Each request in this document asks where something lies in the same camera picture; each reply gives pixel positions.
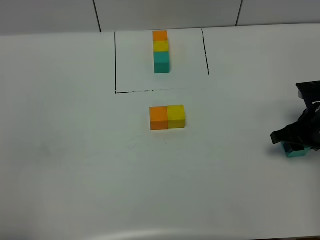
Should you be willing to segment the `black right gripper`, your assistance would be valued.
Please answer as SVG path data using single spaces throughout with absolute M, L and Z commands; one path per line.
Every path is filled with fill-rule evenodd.
M 272 143 L 285 143 L 286 152 L 301 152 L 304 146 L 320 149 L 320 103 L 306 108 L 299 119 L 270 135 Z

